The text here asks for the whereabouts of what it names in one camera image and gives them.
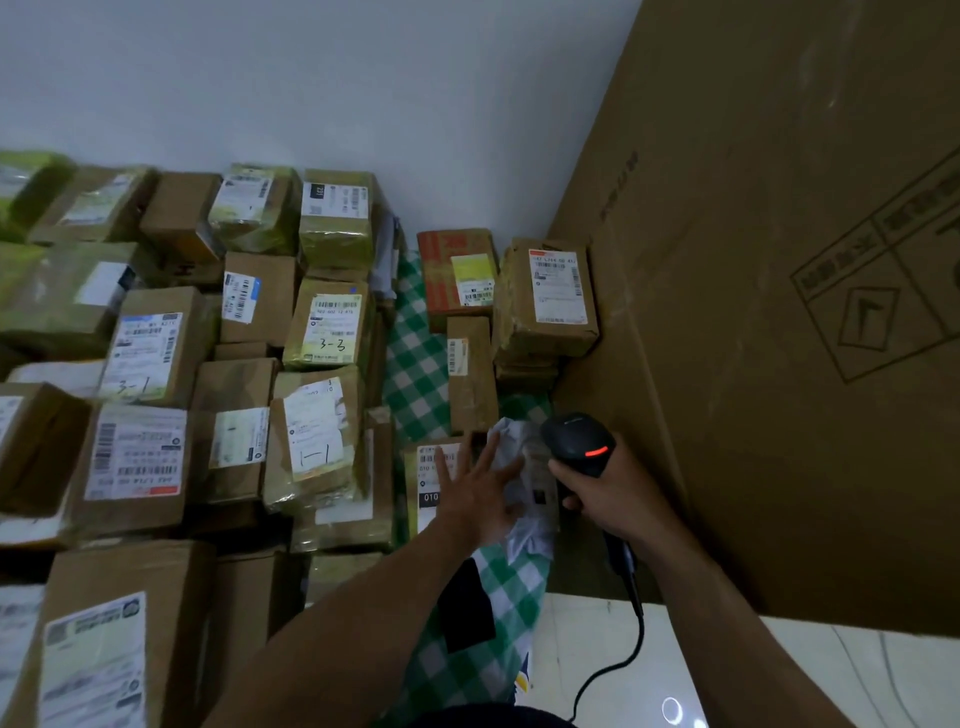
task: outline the package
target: package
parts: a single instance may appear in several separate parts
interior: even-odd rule
[[[229,251],[296,255],[300,177],[290,167],[234,164],[224,175],[209,221]]]
[[[4,728],[198,725],[213,569],[192,541],[57,554]]]
[[[191,502],[260,497],[277,365],[269,358],[200,365],[190,405]]]
[[[326,508],[304,508],[294,518],[290,550],[372,547],[391,550],[394,531],[394,420],[389,407],[368,409],[365,448],[367,494]]]
[[[227,253],[220,341],[286,344],[297,300],[297,261],[288,255]]]
[[[212,263],[226,249],[206,219],[220,189],[220,175],[206,172],[163,172],[140,230],[170,261]]]
[[[162,275],[138,243],[57,243],[8,294],[0,340],[48,360],[103,358],[127,293]]]
[[[52,384],[0,384],[0,512],[57,512],[89,417],[89,404]]]
[[[214,361],[263,359],[267,356],[270,356],[270,347],[264,341],[249,341],[244,344],[218,344],[213,348]]]
[[[173,288],[192,285],[201,293],[223,293],[224,290],[223,260],[210,263],[168,263],[163,274]]]
[[[600,333],[587,249],[514,238],[503,254],[493,307],[499,346],[510,354],[583,356]]]
[[[367,488],[363,380],[354,366],[276,376],[263,504],[298,508],[362,498]]]
[[[221,556],[200,683],[202,717],[236,675],[300,611],[304,564],[285,553]]]
[[[446,320],[446,372],[450,430],[486,432],[500,419],[490,349],[490,319],[451,316]]]
[[[0,150],[0,240],[25,242],[75,170],[64,155]]]
[[[373,266],[376,181],[370,172],[308,169],[300,200],[300,254],[311,269],[357,271]]]
[[[180,523],[189,426],[183,409],[110,402],[93,408],[66,506],[79,539],[157,533]]]
[[[306,582],[306,604],[309,609],[326,595],[363,573],[383,558],[381,553],[350,553],[314,556]]]
[[[186,408],[210,352],[210,313],[196,288],[133,291],[120,308],[100,398]]]
[[[592,237],[604,330],[557,407],[761,613],[960,636],[960,6],[703,10],[643,3],[551,228]],[[592,538],[549,591],[622,594]]]
[[[366,283],[304,279],[283,349],[283,368],[367,370],[373,314]]]
[[[426,315],[433,333],[446,332],[447,316],[490,316],[496,259],[489,230],[417,233]]]
[[[370,339],[370,356],[364,376],[366,408],[379,407],[383,403],[383,380],[387,375],[387,325],[382,314],[373,316],[373,333]]]
[[[158,180],[156,169],[143,165],[81,166],[27,239],[31,243],[141,240],[140,218]]]

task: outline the barcode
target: barcode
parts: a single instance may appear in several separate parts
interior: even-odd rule
[[[108,473],[110,470],[110,455],[113,452],[113,440],[116,437],[116,423],[103,423],[97,432],[97,446],[93,454],[93,471]]]
[[[117,475],[169,475],[176,471],[176,465],[140,465],[129,468],[117,468]]]

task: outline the barcode scanner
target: barcode scanner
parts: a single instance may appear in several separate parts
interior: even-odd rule
[[[583,412],[574,412],[568,415],[554,415],[540,426],[540,437],[550,449],[550,453],[570,469],[587,475],[600,477],[607,468],[610,456],[616,448],[616,441],[603,425]],[[573,495],[570,489],[557,481],[557,495],[560,500]],[[643,645],[643,609],[640,605],[640,596],[636,590],[636,557],[630,546],[620,538],[603,531],[604,543],[607,546],[607,559],[613,572],[623,581],[627,596],[634,607],[634,613],[639,619],[639,634],[633,654],[624,662],[604,667],[594,672],[583,687],[577,692],[573,701],[573,722],[577,717],[577,705],[590,683],[601,675],[613,672],[629,665],[639,654]]]

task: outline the green checkered cloth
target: green checkered cloth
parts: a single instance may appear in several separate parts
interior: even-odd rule
[[[397,447],[450,434],[446,337],[429,332],[420,256],[406,253],[399,263],[396,324],[387,349],[384,401],[396,421]],[[500,398],[500,411],[514,420],[541,422],[546,397]],[[402,473],[398,486],[402,488]],[[550,560],[521,554],[511,565],[501,546],[473,554],[480,581],[490,597],[496,637],[448,654],[435,609],[420,635],[403,680],[403,693],[380,720],[403,726],[417,716],[453,705],[509,702],[514,680],[533,641],[534,625],[546,592]]]

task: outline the white floor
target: white floor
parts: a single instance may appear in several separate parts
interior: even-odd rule
[[[639,657],[590,686],[577,723],[705,728],[665,608],[648,604],[644,614],[646,639]],[[766,622],[858,728],[960,725],[960,641],[789,619]],[[584,680],[625,658],[635,640],[636,617],[627,602],[547,595],[534,635],[532,689],[522,702],[569,718]]]

